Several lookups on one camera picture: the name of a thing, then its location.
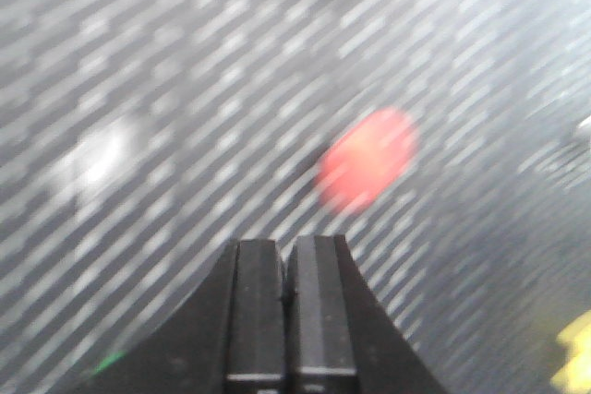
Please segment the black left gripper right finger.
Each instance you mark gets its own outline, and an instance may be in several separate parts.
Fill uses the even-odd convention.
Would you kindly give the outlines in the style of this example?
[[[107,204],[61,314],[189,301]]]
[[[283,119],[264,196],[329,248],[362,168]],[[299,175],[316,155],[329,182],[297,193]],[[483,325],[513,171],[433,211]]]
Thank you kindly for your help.
[[[290,393],[441,393],[362,277],[341,235],[306,235],[288,260]]]

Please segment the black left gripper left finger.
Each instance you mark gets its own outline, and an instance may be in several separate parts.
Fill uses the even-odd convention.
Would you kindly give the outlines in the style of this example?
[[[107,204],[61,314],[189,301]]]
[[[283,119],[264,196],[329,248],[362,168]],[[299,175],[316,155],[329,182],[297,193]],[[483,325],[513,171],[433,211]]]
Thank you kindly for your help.
[[[283,393],[283,264],[271,240],[227,245],[207,278],[85,393]]]

